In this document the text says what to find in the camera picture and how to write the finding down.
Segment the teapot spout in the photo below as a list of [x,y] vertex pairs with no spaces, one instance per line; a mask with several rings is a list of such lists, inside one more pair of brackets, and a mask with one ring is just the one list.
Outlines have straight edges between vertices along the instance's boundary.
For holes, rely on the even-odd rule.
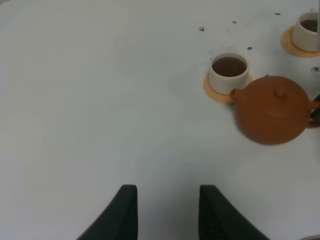
[[246,96],[244,93],[245,93],[244,90],[236,88],[230,92],[230,97],[235,103],[239,103],[246,99]]

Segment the teapot lid knob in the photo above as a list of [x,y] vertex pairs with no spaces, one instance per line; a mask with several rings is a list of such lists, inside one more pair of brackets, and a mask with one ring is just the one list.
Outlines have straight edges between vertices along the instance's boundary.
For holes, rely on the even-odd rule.
[[279,99],[284,99],[287,95],[287,89],[284,85],[277,85],[274,89],[274,96]]

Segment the teapot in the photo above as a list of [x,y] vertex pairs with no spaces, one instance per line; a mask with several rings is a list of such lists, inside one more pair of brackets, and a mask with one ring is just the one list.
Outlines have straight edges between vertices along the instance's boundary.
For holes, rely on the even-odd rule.
[[261,144],[283,144],[306,128],[320,126],[310,120],[320,101],[310,101],[306,92],[286,77],[261,77],[244,89],[233,89],[230,97],[243,132]]

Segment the white table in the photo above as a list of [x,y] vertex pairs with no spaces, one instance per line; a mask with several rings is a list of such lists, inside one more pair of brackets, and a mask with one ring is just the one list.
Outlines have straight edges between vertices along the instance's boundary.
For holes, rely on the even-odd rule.
[[320,130],[247,139],[203,91],[233,46],[320,93],[282,32],[317,0],[11,0],[0,6],[0,239],[76,239],[136,184],[140,240],[198,239],[201,184],[272,240],[320,234]]

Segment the white teacup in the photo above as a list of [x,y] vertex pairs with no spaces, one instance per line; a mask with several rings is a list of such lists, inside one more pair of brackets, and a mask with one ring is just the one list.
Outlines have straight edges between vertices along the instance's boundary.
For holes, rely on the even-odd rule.
[[300,15],[295,23],[292,42],[293,44],[306,52],[318,52],[318,36],[314,31],[310,31],[301,25],[305,20],[318,21],[319,12],[313,8],[310,12]]
[[[222,76],[216,73],[213,70],[213,64],[217,60],[225,57],[233,57],[241,60],[246,66],[245,71],[237,76]],[[225,53],[212,58],[210,62],[209,84],[212,87],[212,89],[217,93],[220,93],[223,95],[229,95],[233,89],[243,89],[247,85],[248,76],[249,76],[249,63],[244,56],[237,53],[234,47],[228,47]]]

